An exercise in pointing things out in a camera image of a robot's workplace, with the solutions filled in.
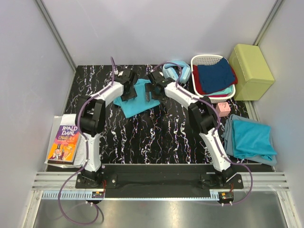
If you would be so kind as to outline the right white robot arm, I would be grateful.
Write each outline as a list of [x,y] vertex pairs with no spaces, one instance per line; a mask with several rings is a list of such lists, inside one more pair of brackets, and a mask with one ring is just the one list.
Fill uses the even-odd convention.
[[150,83],[146,90],[151,92],[152,99],[170,98],[188,110],[192,130],[203,139],[211,155],[215,182],[220,188],[227,188],[232,184],[236,171],[231,167],[231,161],[220,142],[220,118],[210,99],[190,93],[173,79],[164,78],[159,71],[150,72],[148,78]]

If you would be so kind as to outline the turquoise t-shirt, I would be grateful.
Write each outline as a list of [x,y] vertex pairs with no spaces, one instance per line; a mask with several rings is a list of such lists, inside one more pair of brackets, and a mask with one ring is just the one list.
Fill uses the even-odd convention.
[[149,82],[150,81],[147,79],[138,79],[137,83],[134,86],[135,91],[137,93],[136,98],[127,101],[122,101],[121,97],[118,97],[113,100],[114,105],[121,107],[123,114],[126,118],[133,117],[160,104],[158,100],[146,100],[145,84]]

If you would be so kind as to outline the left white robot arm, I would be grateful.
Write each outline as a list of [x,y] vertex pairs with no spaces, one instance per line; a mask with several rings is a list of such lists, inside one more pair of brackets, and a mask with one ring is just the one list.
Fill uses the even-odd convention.
[[123,101],[136,98],[134,85],[137,80],[137,73],[133,70],[115,72],[112,81],[105,88],[78,100],[75,124],[84,142],[85,155],[78,177],[86,180],[92,188],[98,188],[103,181],[99,143],[105,127],[106,107],[118,97]]

